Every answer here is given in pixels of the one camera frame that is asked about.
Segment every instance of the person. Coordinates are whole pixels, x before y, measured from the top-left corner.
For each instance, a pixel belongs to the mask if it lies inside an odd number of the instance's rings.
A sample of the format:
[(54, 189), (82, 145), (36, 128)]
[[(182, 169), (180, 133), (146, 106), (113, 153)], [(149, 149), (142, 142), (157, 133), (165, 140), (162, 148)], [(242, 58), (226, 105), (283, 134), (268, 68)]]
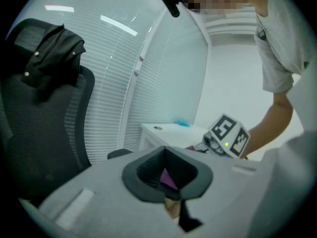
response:
[(291, 0), (182, 0), (191, 11), (228, 14), (245, 4), (254, 6), (258, 29), (255, 41), (263, 62), (263, 89), (271, 92), (272, 105), (263, 120), (249, 132), (241, 158), (277, 138), (289, 125), (293, 107), (286, 93), (292, 74), (301, 75), (316, 54), (315, 35)]

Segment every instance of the person's arm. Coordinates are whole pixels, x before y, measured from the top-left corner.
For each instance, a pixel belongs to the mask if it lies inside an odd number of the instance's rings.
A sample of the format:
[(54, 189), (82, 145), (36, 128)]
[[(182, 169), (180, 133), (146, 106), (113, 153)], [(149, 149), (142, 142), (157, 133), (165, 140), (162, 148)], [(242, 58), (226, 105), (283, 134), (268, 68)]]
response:
[(288, 126), (293, 115), (293, 107), (285, 93), (274, 93), (273, 104), (267, 111), (263, 120), (249, 133), (250, 141), (241, 158), (258, 150), (262, 146), (277, 138)]

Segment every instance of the office chair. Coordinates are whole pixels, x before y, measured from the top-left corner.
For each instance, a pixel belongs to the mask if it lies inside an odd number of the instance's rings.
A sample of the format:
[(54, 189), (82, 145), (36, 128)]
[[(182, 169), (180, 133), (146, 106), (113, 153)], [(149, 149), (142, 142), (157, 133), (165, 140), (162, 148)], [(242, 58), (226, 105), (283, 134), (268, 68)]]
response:
[(84, 122), (95, 77), (80, 66), (80, 56), (67, 65), (79, 69), (74, 83), (44, 94), (21, 82), (26, 64), (51, 26), (36, 19), (20, 22), (6, 40), (6, 61), (0, 70), (3, 157), (17, 195), (33, 202), (41, 202), (91, 166)]

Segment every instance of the blue object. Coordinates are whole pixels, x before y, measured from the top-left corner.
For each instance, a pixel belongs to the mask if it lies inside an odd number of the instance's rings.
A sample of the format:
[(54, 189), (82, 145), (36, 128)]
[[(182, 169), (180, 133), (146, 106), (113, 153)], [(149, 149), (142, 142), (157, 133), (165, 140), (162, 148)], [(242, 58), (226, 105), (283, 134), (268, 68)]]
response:
[(182, 119), (182, 118), (177, 119), (177, 120), (175, 121), (175, 123), (178, 124), (178, 125), (180, 125), (180, 126), (190, 127), (190, 123), (187, 122), (185, 119)]

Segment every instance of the t-shirt sleeve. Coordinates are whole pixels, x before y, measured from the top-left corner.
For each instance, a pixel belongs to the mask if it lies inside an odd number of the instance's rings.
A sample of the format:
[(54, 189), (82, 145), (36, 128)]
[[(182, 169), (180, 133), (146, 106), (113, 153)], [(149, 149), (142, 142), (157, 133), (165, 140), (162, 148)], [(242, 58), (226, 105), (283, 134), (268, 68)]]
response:
[(282, 93), (293, 86), (292, 73), (281, 65), (267, 41), (254, 35), (262, 59), (263, 90)]

